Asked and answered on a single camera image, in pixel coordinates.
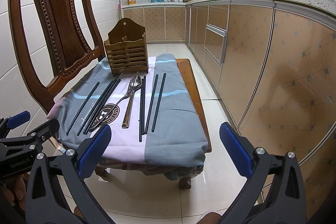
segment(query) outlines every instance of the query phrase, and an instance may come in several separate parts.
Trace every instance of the carved wood ornament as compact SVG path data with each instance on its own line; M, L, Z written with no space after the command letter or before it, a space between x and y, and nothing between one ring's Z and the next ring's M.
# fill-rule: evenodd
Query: carved wood ornament
M22 77L32 97L46 113L54 97L92 60L105 57L90 0L82 0L85 18L94 49L85 40L78 23L74 0L34 0L48 48L54 78L47 86L40 82L27 46L22 23L20 0L8 0L12 40Z

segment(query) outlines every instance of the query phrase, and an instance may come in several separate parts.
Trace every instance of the cloth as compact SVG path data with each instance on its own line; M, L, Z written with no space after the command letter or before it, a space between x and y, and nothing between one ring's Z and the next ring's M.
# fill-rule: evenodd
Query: cloth
M108 119L112 137L103 157L112 161L135 164L183 167L202 166L208 143L199 117L177 67L176 59L171 54L162 54L157 57L150 57L148 62L148 74L138 74L140 76L146 75L145 121L147 120L148 107L152 95L153 79L156 74L159 75L148 134L143 135L142 142L139 142L139 90L135 93L129 128L121 128L129 99L120 102L118 108ZM163 73L167 73L167 77L155 131L152 132L151 127ZM107 100L103 111L108 111L108 107L112 107L113 104L123 97L132 76L125 74L116 77L120 77L121 82ZM108 61L107 59L103 59L56 102L47 118L51 119L55 117L58 119L60 128L56 137L60 143L69 148L76 149L84 139L92 137L98 131L98 129L95 130L91 135L83 135L81 133L77 136L81 124L88 117L100 94L113 79L114 77L112 76ZM76 119L69 135L66 136L66 131L78 109L98 81L100 85ZM95 121L98 121L102 117L101 114L98 114Z

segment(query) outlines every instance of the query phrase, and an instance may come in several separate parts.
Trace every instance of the metal screw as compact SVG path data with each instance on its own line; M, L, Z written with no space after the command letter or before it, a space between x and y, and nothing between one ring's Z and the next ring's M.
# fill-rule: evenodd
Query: metal screw
M36 157L37 157L38 160L41 160L41 159L43 159L44 154L43 153L38 153Z
M295 154L294 154L294 152L292 152L292 151L288 152L287 155L288 155L290 158L292 158L292 159L295 158Z
M265 149L263 149L262 147L257 147L256 152L259 155L263 155L265 154Z
M73 149L69 149L66 151L67 156L72 156L75 153Z

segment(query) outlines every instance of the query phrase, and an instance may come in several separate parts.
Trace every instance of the blue gripper pad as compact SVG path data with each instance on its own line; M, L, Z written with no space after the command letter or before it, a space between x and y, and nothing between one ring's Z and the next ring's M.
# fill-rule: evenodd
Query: blue gripper pad
M111 128L108 125L104 126L93 136L94 140L78 163L78 175L81 179L91 176L106 147L109 145L111 136Z
M220 126L219 136L239 174L249 179L253 174L252 159L241 145L237 134L227 122Z
M25 110L24 112L16 114L13 117L10 117L7 121L6 126L8 129L14 129L24 124L25 122L28 122L29 120L30 120L30 113Z

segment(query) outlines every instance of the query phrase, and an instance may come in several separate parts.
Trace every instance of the fork handle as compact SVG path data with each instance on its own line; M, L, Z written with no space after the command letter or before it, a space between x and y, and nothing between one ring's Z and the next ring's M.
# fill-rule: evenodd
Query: fork handle
M129 127L129 121L131 119L131 112L132 112L132 105L133 105L133 99L134 99L134 92L132 92L131 97L129 98L124 121L122 124L122 128L128 128Z

